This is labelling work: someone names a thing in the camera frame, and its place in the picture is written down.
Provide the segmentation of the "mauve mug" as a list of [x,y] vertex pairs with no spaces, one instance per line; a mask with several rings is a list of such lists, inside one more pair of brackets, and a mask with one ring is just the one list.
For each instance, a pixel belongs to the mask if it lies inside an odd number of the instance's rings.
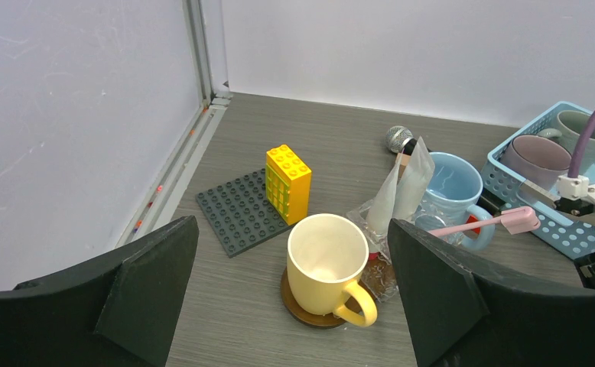
[[500,162],[526,180],[549,191],[571,163],[571,154],[558,143],[537,135],[519,135]]

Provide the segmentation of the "clear acrylic toothbrush holder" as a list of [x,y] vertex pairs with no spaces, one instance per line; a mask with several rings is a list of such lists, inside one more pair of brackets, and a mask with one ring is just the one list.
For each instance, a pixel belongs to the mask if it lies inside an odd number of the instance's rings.
[[[362,230],[369,245],[369,260],[362,272],[361,282],[376,301],[383,303],[398,294],[398,285],[389,253],[387,235],[377,234],[366,221],[372,205],[373,199],[370,199],[358,208],[350,210],[346,215]],[[411,223],[426,230],[452,226],[450,219],[427,200],[421,201],[411,218]]]

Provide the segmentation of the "grey mug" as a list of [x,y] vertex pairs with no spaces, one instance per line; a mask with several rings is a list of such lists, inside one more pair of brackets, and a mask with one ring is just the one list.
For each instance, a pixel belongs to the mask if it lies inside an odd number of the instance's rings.
[[[590,115],[576,110],[564,110],[557,114],[548,128],[537,133],[537,136],[549,138],[568,150],[571,154],[574,152],[577,141],[587,127]],[[587,141],[584,156],[581,161],[580,174],[595,162],[595,129],[590,139]]]

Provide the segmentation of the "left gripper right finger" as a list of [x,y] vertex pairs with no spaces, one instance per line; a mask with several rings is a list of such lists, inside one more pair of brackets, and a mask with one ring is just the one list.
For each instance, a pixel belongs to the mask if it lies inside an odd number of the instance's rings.
[[595,366],[595,290],[533,277],[393,219],[419,366]]

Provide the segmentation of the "light blue mug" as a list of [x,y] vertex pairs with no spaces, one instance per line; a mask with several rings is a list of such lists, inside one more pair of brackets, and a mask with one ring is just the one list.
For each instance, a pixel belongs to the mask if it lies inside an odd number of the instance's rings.
[[483,191],[478,170],[456,155],[432,152],[434,173],[413,220],[423,230],[430,231],[467,223],[470,216],[479,221],[493,215],[477,205]]

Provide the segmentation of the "pink toothbrush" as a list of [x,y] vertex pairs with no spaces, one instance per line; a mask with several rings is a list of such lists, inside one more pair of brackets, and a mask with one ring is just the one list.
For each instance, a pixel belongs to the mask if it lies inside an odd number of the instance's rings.
[[500,216],[492,219],[469,222],[461,226],[434,229],[429,231],[429,233],[436,237],[441,237],[496,224],[502,224],[510,234],[515,235],[536,230],[541,223],[536,216],[535,211],[530,206],[520,206],[515,209],[502,211]]

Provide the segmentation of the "teal cap toothpaste tube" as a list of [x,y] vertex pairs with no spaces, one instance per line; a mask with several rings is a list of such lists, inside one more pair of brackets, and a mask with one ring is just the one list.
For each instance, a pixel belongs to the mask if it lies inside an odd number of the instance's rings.
[[397,186],[393,217],[409,221],[415,214],[428,184],[431,181],[435,163],[420,137],[410,155],[410,160]]

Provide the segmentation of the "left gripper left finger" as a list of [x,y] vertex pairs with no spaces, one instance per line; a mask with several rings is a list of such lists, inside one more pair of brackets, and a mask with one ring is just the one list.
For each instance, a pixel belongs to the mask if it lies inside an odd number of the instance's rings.
[[0,366],[165,365],[198,238],[184,216],[0,291]]

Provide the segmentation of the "pink cap toothpaste tube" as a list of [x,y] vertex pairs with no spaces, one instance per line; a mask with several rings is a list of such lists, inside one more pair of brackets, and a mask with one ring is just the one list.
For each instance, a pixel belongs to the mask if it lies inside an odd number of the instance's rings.
[[395,205],[398,184],[398,165],[395,163],[376,194],[366,216],[370,257],[381,250],[379,240],[387,235]]

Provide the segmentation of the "yellow mug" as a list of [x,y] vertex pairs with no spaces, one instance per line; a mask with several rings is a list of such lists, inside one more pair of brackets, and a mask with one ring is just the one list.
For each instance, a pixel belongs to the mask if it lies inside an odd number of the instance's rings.
[[310,314],[331,313],[355,326],[371,326],[378,317],[376,303],[359,284],[368,260],[366,237],[353,222],[329,213],[308,216],[288,236],[291,293]]

